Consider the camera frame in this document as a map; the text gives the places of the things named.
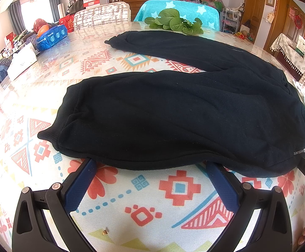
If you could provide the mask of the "black pants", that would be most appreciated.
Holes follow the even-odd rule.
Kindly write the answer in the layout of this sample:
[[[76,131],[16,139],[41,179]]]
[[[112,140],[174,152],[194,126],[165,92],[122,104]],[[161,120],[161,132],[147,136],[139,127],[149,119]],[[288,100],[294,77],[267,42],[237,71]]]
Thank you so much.
[[[248,177],[284,175],[305,158],[305,106],[272,64],[170,31],[128,31],[107,43],[199,71],[117,73],[70,86],[38,134],[60,153],[131,170],[210,161]]]

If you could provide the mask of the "side table with patterned cloth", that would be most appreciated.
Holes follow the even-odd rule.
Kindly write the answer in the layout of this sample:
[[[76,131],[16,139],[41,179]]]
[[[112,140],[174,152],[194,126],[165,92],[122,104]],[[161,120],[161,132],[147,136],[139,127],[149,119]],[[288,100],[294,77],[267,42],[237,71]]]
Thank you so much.
[[[270,46],[276,59],[299,81],[305,73],[305,55],[296,50],[296,43],[281,33]]]

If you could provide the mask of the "white tissue box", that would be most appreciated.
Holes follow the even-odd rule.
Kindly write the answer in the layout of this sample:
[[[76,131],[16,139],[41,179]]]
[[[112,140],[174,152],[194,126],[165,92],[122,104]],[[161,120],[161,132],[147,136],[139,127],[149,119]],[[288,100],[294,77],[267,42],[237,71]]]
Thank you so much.
[[[28,43],[18,53],[15,53],[13,55],[11,64],[7,70],[9,79],[16,79],[36,61],[37,57],[35,53],[35,48],[32,43]]]

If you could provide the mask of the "metal storage rack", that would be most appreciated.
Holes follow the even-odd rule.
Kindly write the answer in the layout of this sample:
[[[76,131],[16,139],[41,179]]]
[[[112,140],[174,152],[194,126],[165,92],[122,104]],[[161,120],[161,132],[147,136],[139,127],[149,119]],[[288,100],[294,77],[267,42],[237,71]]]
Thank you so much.
[[[220,12],[220,31],[223,33],[235,34],[238,32],[240,21],[240,11],[224,7]]]

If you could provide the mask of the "turquoise star towel chair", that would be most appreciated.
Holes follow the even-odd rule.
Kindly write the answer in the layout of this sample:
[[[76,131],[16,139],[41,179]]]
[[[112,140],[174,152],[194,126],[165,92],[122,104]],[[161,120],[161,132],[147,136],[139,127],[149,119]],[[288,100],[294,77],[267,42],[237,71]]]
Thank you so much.
[[[141,5],[134,22],[142,22],[147,17],[158,17],[164,9],[175,9],[180,13],[180,17],[191,22],[199,18],[205,27],[213,30],[220,30],[219,12],[213,7],[185,1],[175,0],[148,0]]]

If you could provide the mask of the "blue tissue pack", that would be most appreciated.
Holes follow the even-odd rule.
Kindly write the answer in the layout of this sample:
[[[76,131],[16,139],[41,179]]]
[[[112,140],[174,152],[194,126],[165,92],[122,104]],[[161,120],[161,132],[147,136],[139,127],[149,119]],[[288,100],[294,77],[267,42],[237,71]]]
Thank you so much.
[[[66,38],[67,35],[68,31],[64,25],[52,27],[37,39],[36,47],[38,51],[47,50],[63,40],[63,38]]]

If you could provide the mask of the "orange fruit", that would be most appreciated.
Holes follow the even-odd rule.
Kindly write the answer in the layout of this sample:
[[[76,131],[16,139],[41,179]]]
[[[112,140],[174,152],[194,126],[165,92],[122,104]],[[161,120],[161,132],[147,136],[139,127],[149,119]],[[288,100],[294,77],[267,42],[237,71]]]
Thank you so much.
[[[39,28],[37,32],[37,36],[41,37],[41,35],[49,30],[49,25],[43,25]]]

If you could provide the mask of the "green leafy vegetable bunch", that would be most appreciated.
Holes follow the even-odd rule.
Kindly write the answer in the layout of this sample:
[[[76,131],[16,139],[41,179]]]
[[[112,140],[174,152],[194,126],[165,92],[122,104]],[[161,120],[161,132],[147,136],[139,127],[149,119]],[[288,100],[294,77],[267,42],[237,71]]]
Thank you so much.
[[[194,22],[184,19],[176,9],[164,9],[157,17],[147,17],[144,20],[150,29],[163,29],[183,33],[185,35],[202,35],[202,21],[195,18]]]

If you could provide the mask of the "white grey patterned chair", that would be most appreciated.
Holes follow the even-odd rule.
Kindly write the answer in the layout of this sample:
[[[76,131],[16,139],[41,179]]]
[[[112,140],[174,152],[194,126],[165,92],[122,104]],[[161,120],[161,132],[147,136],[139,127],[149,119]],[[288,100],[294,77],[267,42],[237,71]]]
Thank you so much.
[[[126,2],[114,2],[81,10],[74,14],[74,31],[105,25],[131,21],[131,10]]]

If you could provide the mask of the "grey window curtain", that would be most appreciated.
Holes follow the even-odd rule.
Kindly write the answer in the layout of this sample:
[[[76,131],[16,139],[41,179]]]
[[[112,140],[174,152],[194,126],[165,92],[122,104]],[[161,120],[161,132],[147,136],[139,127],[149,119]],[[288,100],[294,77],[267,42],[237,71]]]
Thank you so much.
[[[52,12],[52,17],[54,22],[58,22],[60,19],[59,16],[59,10],[58,10],[58,5],[61,3],[60,0],[49,0],[50,7],[51,7],[51,12]]]

